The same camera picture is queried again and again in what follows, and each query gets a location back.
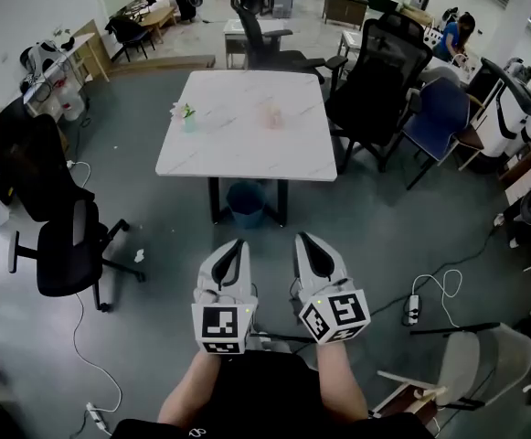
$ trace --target blue trash bin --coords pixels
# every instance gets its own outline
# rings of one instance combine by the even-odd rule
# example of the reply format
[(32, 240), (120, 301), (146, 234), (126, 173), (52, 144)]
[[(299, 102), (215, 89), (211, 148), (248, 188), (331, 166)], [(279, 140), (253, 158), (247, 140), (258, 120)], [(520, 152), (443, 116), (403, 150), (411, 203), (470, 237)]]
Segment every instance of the blue trash bin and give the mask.
[(241, 228), (255, 228), (263, 219), (265, 192), (257, 182), (238, 182), (228, 189), (227, 204)]

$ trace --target extension cord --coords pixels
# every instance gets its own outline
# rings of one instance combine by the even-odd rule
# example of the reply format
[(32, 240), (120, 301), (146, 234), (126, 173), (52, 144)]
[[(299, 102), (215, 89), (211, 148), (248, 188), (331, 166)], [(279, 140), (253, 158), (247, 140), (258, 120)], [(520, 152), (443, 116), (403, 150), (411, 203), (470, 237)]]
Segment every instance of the extension cord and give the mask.
[(97, 427), (101, 431), (104, 431), (106, 433), (107, 432), (107, 425), (105, 424), (105, 422), (102, 420), (102, 418), (99, 416), (99, 414), (94, 409), (94, 405), (92, 403), (88, 402), (86, 404), (86, 409), (90, 413), (90, 417), (92, 418), (94, 423), (97, 425)]
[(414, 326), (419, 320), (419, 296), (412, 294), (409, 297), (408, 324)]

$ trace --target woman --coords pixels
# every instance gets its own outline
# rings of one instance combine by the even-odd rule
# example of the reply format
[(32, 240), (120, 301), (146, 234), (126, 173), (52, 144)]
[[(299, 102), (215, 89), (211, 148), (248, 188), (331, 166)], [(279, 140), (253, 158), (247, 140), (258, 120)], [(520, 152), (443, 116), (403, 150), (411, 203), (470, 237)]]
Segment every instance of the woman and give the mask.
[(460, 16), (458, 23), (449, 23), (441, 36), (440, 44), (433, 48), (433, 55), (445, 62), (464, 52), (468, 37), (473, 33), (476, 21), (470, 13)]
[(431, 439), (411, 413), (367, 419), (344, 343), (317, 345), (318, 372), (293, 354), (200, 352), (157, 423), (122, 420), (113, 439), (187, 437)]

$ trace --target black shirt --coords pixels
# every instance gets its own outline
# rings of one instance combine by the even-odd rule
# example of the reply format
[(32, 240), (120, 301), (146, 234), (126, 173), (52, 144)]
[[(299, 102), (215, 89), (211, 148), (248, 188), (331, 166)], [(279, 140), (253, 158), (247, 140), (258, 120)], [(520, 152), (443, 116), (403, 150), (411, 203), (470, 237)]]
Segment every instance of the black shirt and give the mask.
[(303, 359), (285, 353), (247, 351), (223, 359), (212, 398), (189, 431), (170, 424), (123, 420), (112, 438), (276, 436), (432, 437), (410, 413), (338, 426), (322, 405), (318, 373)]

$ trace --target person's arm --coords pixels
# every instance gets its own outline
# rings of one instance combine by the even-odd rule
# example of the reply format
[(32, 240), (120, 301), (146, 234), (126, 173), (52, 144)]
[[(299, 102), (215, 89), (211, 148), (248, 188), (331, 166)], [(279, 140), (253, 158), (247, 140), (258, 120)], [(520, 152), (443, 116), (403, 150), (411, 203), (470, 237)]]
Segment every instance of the person's arm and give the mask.
[(448, 49), (450, 54), (454, 57), (457, 54), (457, 52), (454, 46), (451, 44), (453, 40), (454, 40), (453, 34), (449, 34), (448, 36), (446, 36), (446, 48)]
[(320, 396), (325, 409), (338, 423), (368, 418), (363, 392), (350, 369), (343, 342), (317, 345)]
[(189, 427), (212, 397), (219, 370), (220, 356), (198, 352), (184, 378), (165, 399), (157, 422)]

